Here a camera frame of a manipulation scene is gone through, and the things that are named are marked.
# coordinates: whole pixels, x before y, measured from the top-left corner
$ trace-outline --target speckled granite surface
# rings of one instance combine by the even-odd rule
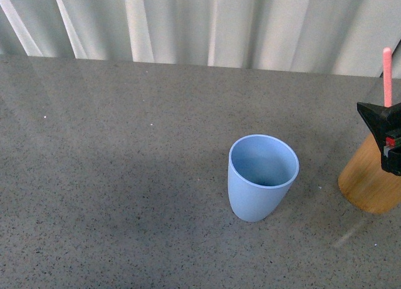
[[[381,79],[0,56],[0,288],[400,288],[401,206],[336,184],[368,133],[357,101]],[[301,170],[245,223],[227,156],[253,133]]]

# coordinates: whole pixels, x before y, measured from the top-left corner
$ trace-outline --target blue cup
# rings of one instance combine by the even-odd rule
[[[228,164],[228,196],[235,215],[247,222],[274,211],[299,172],[292,148],[263,134],[243,137],[232,145]]]

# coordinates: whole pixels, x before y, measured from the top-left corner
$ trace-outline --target curtain fold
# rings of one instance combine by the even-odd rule
[[[401,40],[399,4],[0,0],[0,54],[380,76],[383,48]]]

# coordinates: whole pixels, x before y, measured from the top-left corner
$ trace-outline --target cup rim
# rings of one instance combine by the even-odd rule
[[[250,137],[265,137],[267,139],[273,139],[273,140],[279,142],[280,144],[283,144],[290,151],[290,153],[294,156],[294,159],[295,159],[295,162],[296,162],[296,169],[295,169],[294,175],[288,181],[286,181],[286,182],[284,182],[282,184],[279,184],[277,186],[262,186],[260,184],[255,184],[254,182],[251,182],[251,181],[247,180],[246,178],[244,178],[242,175],[240,175],[240,173],[238,173],[237,169],[232,164],[232,160],[231,160],[232,150],[235,148],[235,146],[238,143],[240,143],[240,141],[248,139]],[[243,181],[245,181],[246,183],[248,183],[248,184],[250,184],[250,185],[252,185],[254,187],[259,187],[261,189],[281,189],[282,187],[285,187],[288,184],[291,184],[296,179],[296,177],[298,176],[298,173],[299,173],[299,160],[298,160],[298,156],[296,156],[295,151],[287,143],[283,142],[282,140],[277,139],[276,137],[272,137],[270,135],[266,135],[266,134],[249,134],[249,135],[246,135],[244,137],[241,137],[235,143],[233,143],[233,145],[230,148],[230,152],[229,152],[229,165],[232,167],[232,170],[235,172],[235,174],[240,179],[242,179]]]

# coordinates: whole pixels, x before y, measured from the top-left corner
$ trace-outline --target wooden cylinder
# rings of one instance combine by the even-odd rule
[[[401,201],[401,176],[382,170],[381,154],[370,134],[338,178],[343,195],[356,207],[385,213]]]

